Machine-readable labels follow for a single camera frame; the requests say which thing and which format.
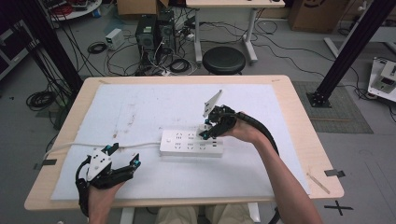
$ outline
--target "desk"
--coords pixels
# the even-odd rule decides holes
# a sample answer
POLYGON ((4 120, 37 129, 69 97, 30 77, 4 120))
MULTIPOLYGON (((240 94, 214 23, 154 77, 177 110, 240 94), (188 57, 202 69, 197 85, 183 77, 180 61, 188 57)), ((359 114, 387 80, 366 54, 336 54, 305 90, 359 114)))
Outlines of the desk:
POLYGON ((251 7, 249 25, 247 33, 243 36, 244 44, 247 48, 249 61, 251 63, 257 62, 256 52, 251 45, 250 38, 254 28, 254 21, 256 19, 257 10, 259 7, 284 7, 283 1, 274 2, 272 0, 187 0, 186 4, 188 7, 195 8, 195 61, 197 63, 202 62, 201 42, 200 42, 200 15, 199 9, 202 7, 251 7))
MULTIPOLYGON (((336 176, 327 177, 323 171, 332 165, 318 140, 297 93, 286 76, 230 76, 230 77, 95 77, 85 80, 78 97, 70 110, 64 126, 59 132, 54 147, 73 142, 79 125, 90 108, 96 90, 102 84, 269 84, 274 88, 283 117, 290 131, 297 156, 305 173, 310 172, 330 193, 323 190, 306 176, 312 199, 340 198, 344 190, 336 176)), ((61 172, 68 148, 49 154, 48 159, 57 160, 55 165, 44 166, 25 202, 28 210, 79 209, 77 201, 52 201, 51 194, 61 172)), ((161 199, 115 201, 115 207, 164 206, 209 203, 270 202, 274 198, 204 198, 204 199, 161 199)))

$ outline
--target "computer tower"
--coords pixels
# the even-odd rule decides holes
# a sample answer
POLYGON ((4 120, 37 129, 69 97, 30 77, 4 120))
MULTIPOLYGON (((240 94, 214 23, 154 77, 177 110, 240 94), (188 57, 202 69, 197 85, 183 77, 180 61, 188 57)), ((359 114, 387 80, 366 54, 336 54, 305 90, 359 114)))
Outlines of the computer tower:
POLYGON ((161 39, 163 41, 163 54, 176 53, 175 19, 173 10, 163 10, 158 17, 161 39))
POLYGON ((135 32, 137 46, 143 65, 158 64, 161 60, 162 45, 156 15, 142 15, 135 32))

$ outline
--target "power outlet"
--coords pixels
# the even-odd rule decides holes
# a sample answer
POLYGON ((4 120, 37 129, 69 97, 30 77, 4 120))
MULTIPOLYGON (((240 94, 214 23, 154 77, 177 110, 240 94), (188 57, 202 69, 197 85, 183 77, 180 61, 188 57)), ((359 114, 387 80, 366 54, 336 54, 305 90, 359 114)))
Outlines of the power outlet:
POLYGON ((162 156, 221 157, 223 151, 220 139, 204 140, 196 131, 163 131, 160 146, 162 156))

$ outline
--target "forearm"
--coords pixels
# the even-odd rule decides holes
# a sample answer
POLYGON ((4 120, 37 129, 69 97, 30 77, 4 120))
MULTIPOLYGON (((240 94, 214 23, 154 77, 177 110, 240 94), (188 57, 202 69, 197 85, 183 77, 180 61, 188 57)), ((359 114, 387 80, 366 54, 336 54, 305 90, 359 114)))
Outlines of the forearm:
POLYGON ((276 203, 285 223, 322 223, 318 211, 269 140, 261 135, 253 143, 267 170, 276 203))

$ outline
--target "white cable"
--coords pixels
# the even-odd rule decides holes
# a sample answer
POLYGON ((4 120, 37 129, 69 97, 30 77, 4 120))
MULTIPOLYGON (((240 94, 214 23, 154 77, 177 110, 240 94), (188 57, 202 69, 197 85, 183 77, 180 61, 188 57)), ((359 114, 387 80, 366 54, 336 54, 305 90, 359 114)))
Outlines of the white cable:
MULTIPOLYGON (((150 142, 150 143, 141 143, 141 144, 135 144, 135 145, 126 145, 126 146, 119 146, 120 148, 130 148, 130 147, 144 147, 144 146, 151 146, 151 145, 160 145, 161 142, 150 142)), ((65 143, 63 145, 53 147, 51 150, 46 152, 43 157, 43 161, 47 158, 47 156, 54 151, 60 150, 65 147, 71 147, 71 146, 84 146, 84 147, 106 147, 107 145, 97 145, 97 144, 89 144, 89 143, 76 143, 76 142, 70 142, 70 143, 65 143)))

